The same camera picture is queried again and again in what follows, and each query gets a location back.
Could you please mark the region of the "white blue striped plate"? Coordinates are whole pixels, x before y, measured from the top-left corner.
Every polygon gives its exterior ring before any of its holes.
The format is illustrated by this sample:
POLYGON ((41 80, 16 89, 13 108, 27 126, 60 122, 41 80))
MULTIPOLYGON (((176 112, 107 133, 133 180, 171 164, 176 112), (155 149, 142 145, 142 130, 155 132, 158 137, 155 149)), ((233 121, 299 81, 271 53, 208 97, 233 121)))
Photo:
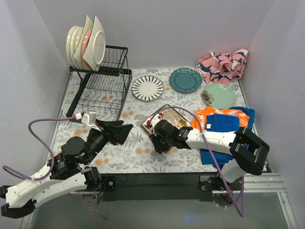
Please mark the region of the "white blue striped plate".
POLYGON ((153 101, 164 92, 163 82, 156 76, 138 77, 132 84, 132 94, 141 101, 153 101))

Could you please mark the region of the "teal scalloped plate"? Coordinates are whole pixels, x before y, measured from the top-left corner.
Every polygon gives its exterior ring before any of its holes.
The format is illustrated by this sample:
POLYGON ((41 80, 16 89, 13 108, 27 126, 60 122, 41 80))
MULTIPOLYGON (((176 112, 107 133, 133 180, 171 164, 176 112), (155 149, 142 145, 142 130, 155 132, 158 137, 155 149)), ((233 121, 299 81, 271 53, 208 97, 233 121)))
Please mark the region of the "teal scalloped plate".
POLYGON ((169 77, 171 87, 181 93, 192 93, 202 84, 200 74, 189 68, 174 70, 169 77))

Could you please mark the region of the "white black rimmed square plate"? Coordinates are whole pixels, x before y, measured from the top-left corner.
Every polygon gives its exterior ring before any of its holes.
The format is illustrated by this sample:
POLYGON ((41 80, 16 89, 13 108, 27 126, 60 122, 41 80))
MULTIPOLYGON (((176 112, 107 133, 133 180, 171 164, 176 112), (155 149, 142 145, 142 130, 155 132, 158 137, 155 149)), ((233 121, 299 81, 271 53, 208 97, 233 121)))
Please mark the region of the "white black rimmed square plate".
POLYGON ((94 15, 91 35, 87 47, 81 56, 93 71, 98 71, 106 48, 106 38, 103 26, 96 15, 94 15))

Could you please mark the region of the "mint green plate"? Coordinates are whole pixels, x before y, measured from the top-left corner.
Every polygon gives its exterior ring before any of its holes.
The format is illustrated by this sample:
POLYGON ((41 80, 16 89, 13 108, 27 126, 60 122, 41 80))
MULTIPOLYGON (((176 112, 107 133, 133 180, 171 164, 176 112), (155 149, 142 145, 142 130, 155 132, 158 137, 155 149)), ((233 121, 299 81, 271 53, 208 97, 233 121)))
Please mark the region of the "mint green plate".
POLYGON ((203 101, 218 110, 231 108, 236 101, 234 91, 226 85, 212 83, 204 87, 203 101))

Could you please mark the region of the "pink round plate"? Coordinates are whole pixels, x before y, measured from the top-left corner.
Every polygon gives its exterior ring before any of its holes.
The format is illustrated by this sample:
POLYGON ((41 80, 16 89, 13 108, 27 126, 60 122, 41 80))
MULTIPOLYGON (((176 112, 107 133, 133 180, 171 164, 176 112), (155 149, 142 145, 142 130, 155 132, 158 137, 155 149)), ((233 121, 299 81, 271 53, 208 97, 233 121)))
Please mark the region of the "pink round plate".
POLYGON ((87 33, 85 34, 84 39, 83 39, 83 41, 82 41, 82 45, 81 45, 81 63, 82 63, 82 65, 83 65, 83 68, 86 69, 86 70, 91 70, 91 67, 89 66, 89 64, 88 64, 88 63, 85 61, 85 59, 83 58, 83 54, 84 54, 84 52, 85 52, 86 49, 87 49, 87 46, 88 46, 88 42, 89 42, 91 33, 92 33, 92 29, 89 29, 89 30, 87 31, 87 33))

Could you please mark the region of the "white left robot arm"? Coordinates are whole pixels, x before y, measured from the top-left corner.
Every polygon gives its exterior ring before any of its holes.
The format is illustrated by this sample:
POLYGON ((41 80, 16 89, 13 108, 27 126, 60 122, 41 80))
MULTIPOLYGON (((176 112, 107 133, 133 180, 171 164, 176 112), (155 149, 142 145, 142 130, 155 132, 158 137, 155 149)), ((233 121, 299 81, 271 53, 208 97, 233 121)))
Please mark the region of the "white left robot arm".
POLYGON ((98 168, 89 164, 108 144, 123 145, 133 128, 119 121, 98 121, 87 139, 75 136, 61 146, 61 153, 51 159, 34 175, 14 186, 1 186, 5 199, 1 215, 19 219, 31 214, 42 204, 74 191, 103 192, 104 181, 98 168))

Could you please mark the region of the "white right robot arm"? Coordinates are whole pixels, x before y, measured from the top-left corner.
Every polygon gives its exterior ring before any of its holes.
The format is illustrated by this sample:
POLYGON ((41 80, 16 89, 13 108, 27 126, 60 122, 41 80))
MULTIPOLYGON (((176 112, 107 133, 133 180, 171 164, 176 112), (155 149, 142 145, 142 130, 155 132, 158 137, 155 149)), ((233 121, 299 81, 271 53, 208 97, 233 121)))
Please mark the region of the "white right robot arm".
POLYGON ((152 132, 150 140, 160 154, 174 146, 178 149, 210 149, 233 157, 215 176, 203 181, 208 190, 228 189, 245 174, 261 175, 270 150, 265 141, 245 127, 235 132, 201 132, 192 127, 178 129, 166 120, 150 123, 148 127, 152 132))

